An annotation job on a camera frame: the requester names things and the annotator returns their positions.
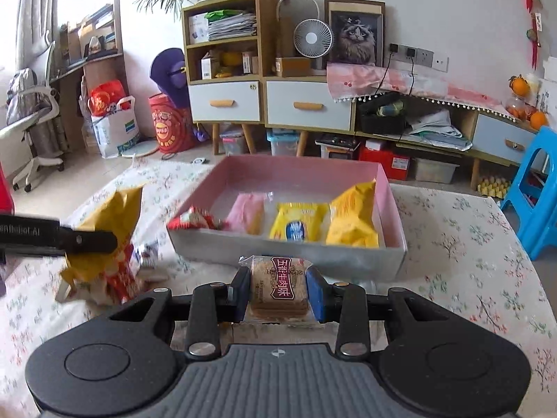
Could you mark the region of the floral tablecloth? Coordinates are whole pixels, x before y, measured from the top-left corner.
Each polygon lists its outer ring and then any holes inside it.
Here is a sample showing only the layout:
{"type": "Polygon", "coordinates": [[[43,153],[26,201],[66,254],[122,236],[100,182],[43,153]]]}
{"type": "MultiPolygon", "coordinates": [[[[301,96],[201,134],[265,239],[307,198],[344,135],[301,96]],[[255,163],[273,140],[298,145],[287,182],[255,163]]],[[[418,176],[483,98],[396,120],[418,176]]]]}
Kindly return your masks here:
{"type": "MultiPolygon", "coordinates": [[[[142,160],[93,194],[69,217],[80,224],[113,192],[142,187],[135,242],[157,242],[174,293],[230,280],[231,267],[187,261],[175,254],[167,222],[209,168],[176,161],[142,160]]],[[[518,345],[532,380],[520,407],[524,417],[556,413],[556,319],[542,282],[499,206],[490,199],[406,185],[392,189],[408,251],[398,286],[427,297],[518,345]]],[[[1,300],[1,413],[34,417],[25,364],[42,342],[93,317],[82,302],[58,303],[61,258],[11,258],[1,300]]]]}

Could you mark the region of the white office chair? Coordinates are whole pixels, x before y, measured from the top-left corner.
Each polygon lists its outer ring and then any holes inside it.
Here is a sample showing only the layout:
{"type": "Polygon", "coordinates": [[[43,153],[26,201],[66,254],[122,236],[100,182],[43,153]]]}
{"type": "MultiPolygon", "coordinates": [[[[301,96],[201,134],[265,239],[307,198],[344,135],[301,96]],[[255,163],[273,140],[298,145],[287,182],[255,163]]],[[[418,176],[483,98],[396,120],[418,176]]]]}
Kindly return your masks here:
{"type": "Polygon", "coordinates": [[[18,191],[24,185],[24,191],[30,193],[32,180],[41,169],[65,169],[57,132],[51,128],[60,115],[60,106],[56,91],[41,83],[31,68],[15,73],[9,81],[7,97],[7,122],[1,129],[1,139],[17,136],[31,153],[31,160],[12,178],[12,188],[18,191]]]}

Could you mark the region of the framed cat picture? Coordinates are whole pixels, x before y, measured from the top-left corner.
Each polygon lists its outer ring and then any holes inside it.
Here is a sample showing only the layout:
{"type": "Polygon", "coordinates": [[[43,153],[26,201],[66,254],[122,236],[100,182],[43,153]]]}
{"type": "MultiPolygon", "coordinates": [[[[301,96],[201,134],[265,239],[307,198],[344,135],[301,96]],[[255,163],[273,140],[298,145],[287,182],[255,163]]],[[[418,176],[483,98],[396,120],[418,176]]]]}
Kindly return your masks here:
{"type": "Polygon", "coordinates": [[[383,66],[385,3],[372,0],[324,0],[333,33],[329,61],[383,66]]]}

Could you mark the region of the pink wafer snack packet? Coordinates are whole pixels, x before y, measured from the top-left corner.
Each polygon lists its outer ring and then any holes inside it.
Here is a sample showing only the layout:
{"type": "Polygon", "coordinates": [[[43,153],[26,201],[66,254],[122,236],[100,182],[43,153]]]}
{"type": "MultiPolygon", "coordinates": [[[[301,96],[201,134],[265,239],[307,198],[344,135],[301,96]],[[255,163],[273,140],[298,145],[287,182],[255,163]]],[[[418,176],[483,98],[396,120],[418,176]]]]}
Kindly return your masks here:
{"type": "Polygon", "coordinates": [[[225,219],[225,230],[260,235],[266,201],[265,193],[239,193],[225,219]]]}

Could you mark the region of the orange fruit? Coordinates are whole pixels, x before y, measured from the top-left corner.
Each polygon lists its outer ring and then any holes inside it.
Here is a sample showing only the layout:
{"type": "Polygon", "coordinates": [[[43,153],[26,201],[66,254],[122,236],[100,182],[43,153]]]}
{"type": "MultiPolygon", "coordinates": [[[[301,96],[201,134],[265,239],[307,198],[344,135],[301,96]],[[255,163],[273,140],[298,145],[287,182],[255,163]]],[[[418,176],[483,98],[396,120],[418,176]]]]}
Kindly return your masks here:
{"type": "Polygon", "coordinates": [[[514,95],[522,99],[527,98],[531,93],[529,82],[521,75],[511,76],[509,79],[509,87],[514,95]]]}

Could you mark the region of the blue plastic stool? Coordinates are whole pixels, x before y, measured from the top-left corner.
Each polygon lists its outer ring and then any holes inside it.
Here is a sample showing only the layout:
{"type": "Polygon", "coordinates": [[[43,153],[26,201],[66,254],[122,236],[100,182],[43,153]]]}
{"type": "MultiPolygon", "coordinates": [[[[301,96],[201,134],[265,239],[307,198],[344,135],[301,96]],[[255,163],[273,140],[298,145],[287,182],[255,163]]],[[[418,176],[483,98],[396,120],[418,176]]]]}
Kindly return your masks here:
{"type": "Polygon", "coordinates": [[[517,237],[535,261],[544,249],[556,246],[556,132],[542,126],[526,150],[500,208],[511,206],[518,217],[517,237]],[[549,172],[541,187],[529,183],[535,158],[543,151],[549,172]]]}

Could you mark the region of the small yellow snack packet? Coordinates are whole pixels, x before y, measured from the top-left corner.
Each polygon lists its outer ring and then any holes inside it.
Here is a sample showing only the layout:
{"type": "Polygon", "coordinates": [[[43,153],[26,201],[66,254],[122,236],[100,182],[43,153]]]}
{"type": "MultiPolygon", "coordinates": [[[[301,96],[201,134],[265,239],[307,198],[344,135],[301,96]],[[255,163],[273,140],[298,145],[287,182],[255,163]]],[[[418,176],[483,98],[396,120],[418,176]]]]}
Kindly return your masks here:
{"type": "Polygon", "coordinates": [[[269,238],[291,242],[320,242],[322,224],[329,212],[325,203],[280,203],[269,238]]]}

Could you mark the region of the red storage box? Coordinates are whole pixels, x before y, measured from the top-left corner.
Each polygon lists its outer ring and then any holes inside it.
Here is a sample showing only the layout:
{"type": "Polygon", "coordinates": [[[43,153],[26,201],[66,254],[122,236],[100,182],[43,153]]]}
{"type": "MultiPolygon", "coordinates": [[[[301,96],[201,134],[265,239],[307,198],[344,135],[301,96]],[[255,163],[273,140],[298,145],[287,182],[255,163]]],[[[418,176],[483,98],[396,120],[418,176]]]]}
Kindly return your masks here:
{"type": "Polygon", "coordinates": [[[359,148],[358,160],[380,164],[391,180],[406,181],[408,178],[410,158],[390,150],[371,150],[364,145],[359,148]]]}

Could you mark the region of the yellow pillow snack packet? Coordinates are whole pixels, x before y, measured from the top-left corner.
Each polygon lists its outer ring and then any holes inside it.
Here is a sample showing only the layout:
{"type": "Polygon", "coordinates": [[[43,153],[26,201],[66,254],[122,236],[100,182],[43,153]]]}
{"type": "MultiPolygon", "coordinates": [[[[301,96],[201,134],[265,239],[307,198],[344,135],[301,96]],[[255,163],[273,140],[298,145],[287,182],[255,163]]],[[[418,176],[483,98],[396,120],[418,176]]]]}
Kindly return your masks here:
{"type": "Polygon", "coordinates": [[[117,267],[131,242],[141,215],[142,187],[122,189],[110,195],[76,229],[82,247],[66,254],[62,279],[90,283],[117,267]]]}

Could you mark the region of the red cylindrical gift bag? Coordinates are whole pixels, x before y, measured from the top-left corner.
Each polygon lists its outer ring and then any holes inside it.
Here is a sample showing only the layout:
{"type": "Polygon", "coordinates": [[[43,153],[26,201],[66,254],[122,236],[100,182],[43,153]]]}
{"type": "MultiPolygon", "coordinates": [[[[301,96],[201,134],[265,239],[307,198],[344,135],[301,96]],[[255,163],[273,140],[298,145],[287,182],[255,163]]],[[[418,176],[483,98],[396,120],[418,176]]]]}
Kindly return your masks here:
{"type": "Polygon", "coordinates": [[[197,143],[189,108],[177,108],[164,93],[148,99],[151,115],[162,154],[179,154],[197,143]]]}

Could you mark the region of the purple plush toy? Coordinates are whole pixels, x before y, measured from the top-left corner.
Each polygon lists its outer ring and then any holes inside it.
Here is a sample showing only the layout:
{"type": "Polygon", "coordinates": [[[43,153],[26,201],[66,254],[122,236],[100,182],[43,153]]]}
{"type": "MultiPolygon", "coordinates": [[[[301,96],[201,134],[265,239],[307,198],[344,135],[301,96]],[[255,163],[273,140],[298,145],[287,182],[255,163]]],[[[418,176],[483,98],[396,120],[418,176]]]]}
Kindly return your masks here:
{"type": "Polygon", "coordinates": [[[151,63],[149,77],[177,109],[191,110],[185,55],[181,48],[162,50],[151,63]]]}

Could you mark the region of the red strawberry snack packet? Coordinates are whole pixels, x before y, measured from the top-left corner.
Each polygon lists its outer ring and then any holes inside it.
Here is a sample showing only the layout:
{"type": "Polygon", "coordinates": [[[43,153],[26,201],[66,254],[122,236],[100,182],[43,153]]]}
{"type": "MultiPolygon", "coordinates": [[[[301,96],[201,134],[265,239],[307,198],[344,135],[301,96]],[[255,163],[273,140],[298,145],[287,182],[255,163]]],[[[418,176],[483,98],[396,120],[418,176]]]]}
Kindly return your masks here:
{"type": "Polygon", "coordinates": [[[175,216],[167,225],[168,230],[180,229],[210,229],[222,230],[225,223],[213,216],[208,210],[195,206],[189,207],[183,213],[175,216]]]}

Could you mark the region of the white desk fan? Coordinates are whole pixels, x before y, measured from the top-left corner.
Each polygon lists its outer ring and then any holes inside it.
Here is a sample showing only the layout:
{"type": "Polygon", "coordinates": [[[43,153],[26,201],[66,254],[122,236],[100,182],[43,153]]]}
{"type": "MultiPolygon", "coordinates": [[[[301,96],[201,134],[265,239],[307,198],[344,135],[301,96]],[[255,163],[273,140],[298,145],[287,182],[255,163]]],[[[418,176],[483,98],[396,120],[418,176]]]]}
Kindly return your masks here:
{"type": "Polygon", "coordinates": [[[293,46],[302,57],[311,60],[315,76],[326,74],[323,58],[329,54],[333,42],[329,25],[319,19],[303,20],[293,30],[293,46]]]}

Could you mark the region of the white shopping bag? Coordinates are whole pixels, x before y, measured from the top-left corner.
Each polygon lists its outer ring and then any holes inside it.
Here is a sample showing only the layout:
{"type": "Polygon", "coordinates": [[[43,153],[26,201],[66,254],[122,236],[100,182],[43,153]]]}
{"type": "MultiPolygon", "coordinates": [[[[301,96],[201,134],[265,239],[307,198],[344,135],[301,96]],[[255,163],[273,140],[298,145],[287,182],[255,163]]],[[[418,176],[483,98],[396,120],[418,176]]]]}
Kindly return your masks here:
{"type": "Polygon", "coordinates": [[[120,157],[140,141],[135,116],[135,98],[126,96],[110,107],[108,114],[92,117],[93,132],[101,157],[120,157]]]}

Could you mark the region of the red and white snack packet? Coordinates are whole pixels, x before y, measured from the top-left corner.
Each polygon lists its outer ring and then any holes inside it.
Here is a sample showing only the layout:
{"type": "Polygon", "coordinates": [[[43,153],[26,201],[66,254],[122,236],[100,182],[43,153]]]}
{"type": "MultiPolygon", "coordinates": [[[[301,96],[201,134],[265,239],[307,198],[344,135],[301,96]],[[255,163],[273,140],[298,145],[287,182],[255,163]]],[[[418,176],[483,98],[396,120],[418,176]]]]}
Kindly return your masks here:
{"type": "Polygon", "coordinates": [[[58,303],[83,300],[100,306],[120,305],[142,291],[132,270],[134,246],[117,254],[67,255],[55,294],[58,303]]]}

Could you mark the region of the pink and silver cardboard box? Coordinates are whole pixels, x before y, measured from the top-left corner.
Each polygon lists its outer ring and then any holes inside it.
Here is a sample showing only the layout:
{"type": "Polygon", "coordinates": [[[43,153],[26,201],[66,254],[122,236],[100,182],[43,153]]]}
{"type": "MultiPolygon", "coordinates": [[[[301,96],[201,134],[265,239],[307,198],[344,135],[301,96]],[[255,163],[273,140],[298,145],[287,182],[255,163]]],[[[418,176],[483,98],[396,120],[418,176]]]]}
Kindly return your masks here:
{"type": "Polygon", "coordinates": [[[407,242],[377,163],[241,155],[212,167],[168,223],[185,258],[303,258],[328,277],[391,281],[407,242]]]}

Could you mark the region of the pink floral cabinet cloth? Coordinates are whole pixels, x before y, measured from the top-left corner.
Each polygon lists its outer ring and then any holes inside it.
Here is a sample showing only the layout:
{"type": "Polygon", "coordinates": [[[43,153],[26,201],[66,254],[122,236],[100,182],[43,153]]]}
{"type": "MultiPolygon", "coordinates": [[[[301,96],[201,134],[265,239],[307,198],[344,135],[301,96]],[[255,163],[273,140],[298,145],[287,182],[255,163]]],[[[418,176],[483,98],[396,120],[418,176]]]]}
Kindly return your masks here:
{"type": "Polygon", "coordinates": [[[334,101],[364,101],[379,93],[396,92],[441,104],[477,109],[513,123],[518,119],[500,101],[437,77],[367,65],[329,62],[326,79],[334,101]]]}

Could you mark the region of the brown biscuit clear packet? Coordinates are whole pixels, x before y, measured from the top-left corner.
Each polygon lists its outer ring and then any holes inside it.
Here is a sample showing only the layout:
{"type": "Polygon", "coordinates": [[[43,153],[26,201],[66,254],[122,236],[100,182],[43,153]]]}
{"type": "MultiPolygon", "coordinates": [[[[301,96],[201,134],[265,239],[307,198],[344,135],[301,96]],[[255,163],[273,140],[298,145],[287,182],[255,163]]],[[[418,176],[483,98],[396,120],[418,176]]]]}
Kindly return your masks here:
{"type": "Polygon", "coordinates": [[[310,309],[303,258],[251,256],[240,264],[251,271],[250,309],[256,318],[275,321],[303,318],[310,309]]]}

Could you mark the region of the wooden cabinet with drawers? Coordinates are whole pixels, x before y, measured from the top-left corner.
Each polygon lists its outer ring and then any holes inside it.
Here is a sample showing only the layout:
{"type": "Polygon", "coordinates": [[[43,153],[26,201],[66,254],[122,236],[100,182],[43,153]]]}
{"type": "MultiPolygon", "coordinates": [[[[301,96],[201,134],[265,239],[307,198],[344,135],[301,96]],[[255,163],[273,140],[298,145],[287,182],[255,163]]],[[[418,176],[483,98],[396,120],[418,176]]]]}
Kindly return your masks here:
{"type": "Polygon", "coordinates": [[[324,76],[280,77],[276,73],[277,0],[211,0],[181,10],[185,74],[192,119],[209,126],[213,152],[219,152],[220,125],[240,125],[248,152],[256,152],[252,129],[293,129],[300,133],[297,155],[304,155],[311,132],[352,134],[355,105],[335,102],[324,76]],[[192,42],[194,16],[215,9],[242,9],[255,16],[256,32],[217,41],[192,42]],[[253,53],[256,71],[231,77],[207,77],[202,60],[209,53],[253,53]]]}

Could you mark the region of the large yellow sandwich cake packet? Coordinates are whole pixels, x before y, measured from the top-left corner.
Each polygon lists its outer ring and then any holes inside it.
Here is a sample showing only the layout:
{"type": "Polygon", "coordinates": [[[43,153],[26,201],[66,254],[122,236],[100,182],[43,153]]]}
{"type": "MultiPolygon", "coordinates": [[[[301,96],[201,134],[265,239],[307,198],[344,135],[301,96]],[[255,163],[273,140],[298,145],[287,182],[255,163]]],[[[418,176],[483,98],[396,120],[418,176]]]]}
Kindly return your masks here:
{"type": "Polygon", "coordinates": [[[378,248],[373,224],[376,180],[358,183],[329,203],[330,223],[327,245],[378,248]]]}

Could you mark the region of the low wooden tv console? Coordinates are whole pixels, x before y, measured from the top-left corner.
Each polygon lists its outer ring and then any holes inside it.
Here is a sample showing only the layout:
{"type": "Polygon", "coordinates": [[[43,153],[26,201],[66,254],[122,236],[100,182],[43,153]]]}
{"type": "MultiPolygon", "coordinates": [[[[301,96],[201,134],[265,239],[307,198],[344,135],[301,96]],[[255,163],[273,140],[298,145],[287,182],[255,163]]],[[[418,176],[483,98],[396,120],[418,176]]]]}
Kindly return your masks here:
{"type": "Polygon", "coordinates": [[[483,166],[520,164],[537,134],[512,115],[395,92],[355,98],[352,113],[357,136],[387,141],[415,160],[468,165],[471,189],[483,166]]]}

